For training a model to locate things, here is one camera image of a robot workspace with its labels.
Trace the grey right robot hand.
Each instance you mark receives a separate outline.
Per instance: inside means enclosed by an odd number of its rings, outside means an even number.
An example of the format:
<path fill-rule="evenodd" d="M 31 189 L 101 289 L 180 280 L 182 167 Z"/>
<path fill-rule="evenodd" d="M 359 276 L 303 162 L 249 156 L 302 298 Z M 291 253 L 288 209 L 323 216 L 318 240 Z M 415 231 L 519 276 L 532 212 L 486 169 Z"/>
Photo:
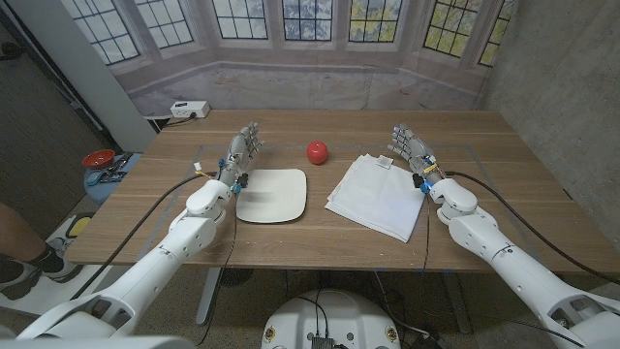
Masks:
<path fill-rule="evenodd" d="M 414 186 L 422 193 L 429 194 L 431 188 L 446 177 L 433 151 L 405 124 L 393 127 L 392 141 L 387 147 L 408 163 Z"/>

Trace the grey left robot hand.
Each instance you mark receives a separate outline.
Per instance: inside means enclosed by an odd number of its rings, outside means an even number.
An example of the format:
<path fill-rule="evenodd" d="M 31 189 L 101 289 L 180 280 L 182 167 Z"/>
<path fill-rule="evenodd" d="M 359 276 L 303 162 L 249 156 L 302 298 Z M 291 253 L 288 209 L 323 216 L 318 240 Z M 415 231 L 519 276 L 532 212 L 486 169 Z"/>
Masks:
<path fill-rule="evenodd" d="M 233 188 L 238 179 L 248 171 L 262 144 L 257 122 L 250 122 L 243 127 L 232 137 L 217 179 Z"/>

